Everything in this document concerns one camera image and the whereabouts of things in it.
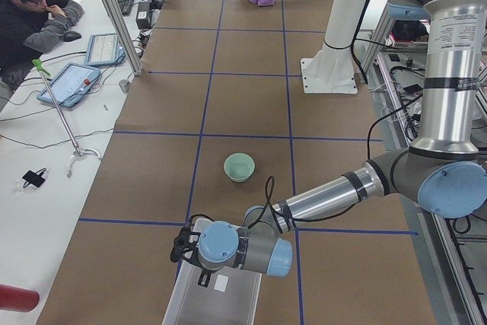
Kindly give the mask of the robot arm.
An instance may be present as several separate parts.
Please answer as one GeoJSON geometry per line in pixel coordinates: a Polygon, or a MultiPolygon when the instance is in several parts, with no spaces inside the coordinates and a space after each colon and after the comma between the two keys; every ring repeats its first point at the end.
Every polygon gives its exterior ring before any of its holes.
{"type": "Polygon", "coordinates": [[[201,269],[199,284],[224,267],[285,276],[291,244],[282,234],[347,212],[372,196],[401,194],[425,211],[461,218],[486,199],[486,172],[470,140],[486,0],[390,0],[391,8],[422,8],[430,16],[420,131],[408,148],[371,158],[356,171],[277,203],[247,210],[241,226],[214,221],[187,227],[172,260],[201,269]]]}

